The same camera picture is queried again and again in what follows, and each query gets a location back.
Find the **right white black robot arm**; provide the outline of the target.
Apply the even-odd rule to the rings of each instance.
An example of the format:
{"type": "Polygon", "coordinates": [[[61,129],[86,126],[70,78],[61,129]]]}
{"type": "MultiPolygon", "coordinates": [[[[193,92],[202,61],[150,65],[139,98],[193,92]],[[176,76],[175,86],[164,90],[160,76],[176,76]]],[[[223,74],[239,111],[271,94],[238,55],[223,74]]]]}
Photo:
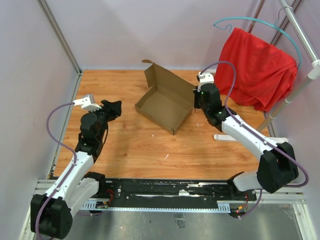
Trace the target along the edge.
{"type": "Polygon", "coordinates": [[[293,147],[277,143],[248,125],[235,111],[225,107],[215,84],[206,83],[194,91],[194,107],[201,109],[207,122],[233,137],[259,161],[256,171],[240,172],[228,179],[227,196],[240,199],[245,191],[263,189],[275,193],[299,176],[293,147]]]}

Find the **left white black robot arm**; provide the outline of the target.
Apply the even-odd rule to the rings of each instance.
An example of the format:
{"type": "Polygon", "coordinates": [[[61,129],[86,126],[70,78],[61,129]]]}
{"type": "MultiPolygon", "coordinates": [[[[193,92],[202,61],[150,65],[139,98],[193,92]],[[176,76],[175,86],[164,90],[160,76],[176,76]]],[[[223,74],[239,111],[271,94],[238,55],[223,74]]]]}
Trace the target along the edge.
{"type": "Polygon", "coordinates": [[[73,100],[67,106],[79,106],[86,111],[80,119],[80,133],[75,148],[49,136],[60,146],[72,152],[72,158],[55,183],[43,194],[35,194],[30,202],[30,230],[39,240],[64,239],[71,230],[73,219],[92,197],[107,193],[105,175],[90,172],[99,158],[109,133],[108,123],[122,114],[122,101],[102,100],[96,104],[88,94],[73,100]]]}

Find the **brown cardboard box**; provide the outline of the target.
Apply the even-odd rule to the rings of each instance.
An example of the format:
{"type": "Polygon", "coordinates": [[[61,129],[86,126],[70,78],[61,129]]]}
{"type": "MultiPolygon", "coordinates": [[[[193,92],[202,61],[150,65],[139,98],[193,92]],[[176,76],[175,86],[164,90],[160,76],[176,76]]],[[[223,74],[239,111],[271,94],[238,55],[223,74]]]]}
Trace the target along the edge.
{"type": "Polygon", "coordinates": [[[149,59],[144,71],[148,91],[135,104],[138,113],[175,135],[194,107],[195,86],[149,59]]]}

